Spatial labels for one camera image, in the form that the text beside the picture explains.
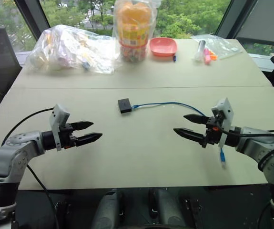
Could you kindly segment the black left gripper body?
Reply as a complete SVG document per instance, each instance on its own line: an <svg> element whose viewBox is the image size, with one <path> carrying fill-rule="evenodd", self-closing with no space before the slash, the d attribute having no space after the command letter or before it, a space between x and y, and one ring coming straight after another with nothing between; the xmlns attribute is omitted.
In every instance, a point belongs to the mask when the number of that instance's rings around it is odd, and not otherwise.
<svg viewBox="0 0 274 229"><path fill-rule="evenodd" d="M67 123L59 127L59 138L62 148L68 149L76 146L77 137L72 134L73 131L76 130L76 128L76 123Z"/></svg>

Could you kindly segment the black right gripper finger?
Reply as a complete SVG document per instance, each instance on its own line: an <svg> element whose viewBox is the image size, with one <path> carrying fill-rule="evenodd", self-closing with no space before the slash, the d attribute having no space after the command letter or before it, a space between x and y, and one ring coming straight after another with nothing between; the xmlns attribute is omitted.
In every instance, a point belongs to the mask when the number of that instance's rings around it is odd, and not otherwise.
<svg viewBox="0 0 274 229"><path fill-rule="evenodd" d="M190 129L186 129L186 128L174 128L173 130L176 134L178 134L179 136L181 136L183 138L195 141L199 144L203 143L204 135L202 135L202 134L196 133L196 132L194 132Z"/></svg>
<svg viewBox="0 0 274 229"><path fill-rule="evenodd" d="M183 116L185 119L196 124L206 124L208 122L208 117L199 114L187 114Z"/></svg>

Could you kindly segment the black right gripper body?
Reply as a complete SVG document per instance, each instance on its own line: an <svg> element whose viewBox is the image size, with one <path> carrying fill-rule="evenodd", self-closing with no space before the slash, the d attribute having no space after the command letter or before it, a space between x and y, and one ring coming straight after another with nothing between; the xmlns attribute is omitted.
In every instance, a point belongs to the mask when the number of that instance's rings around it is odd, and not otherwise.
<svg viewBox="0 0 274 229"><path fill-rule="evenodd" d="M216 121L215 117L207 117L205 116L203 118L203 123L206 126L205 135L203 137L203 142L201 143L201 146L203 148L206 148L207 144L217 144L220 142L221 136L222 136L222 130L219 127L219 123Z"/></svg>

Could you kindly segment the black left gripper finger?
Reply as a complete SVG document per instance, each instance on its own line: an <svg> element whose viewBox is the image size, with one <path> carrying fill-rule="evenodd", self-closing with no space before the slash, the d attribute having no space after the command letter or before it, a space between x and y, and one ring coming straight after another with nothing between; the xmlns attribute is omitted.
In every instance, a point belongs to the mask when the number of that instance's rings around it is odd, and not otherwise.
<svg viewBox="0 0 274 229"><path fill-rule="evenodd" d="M90 127L91 125L93 125L93 122L89 122L89 121L79 121L79 122L71 123L71 126L74 131L86 129Z"/></svg>
<svg viewBox="0 0 274 229"><path fill-rule="evenodd" d="M76 139L75 145L82 146L92 142L95 142L102 136L102 133L89 133L84 136L80 136Z"/></svg>

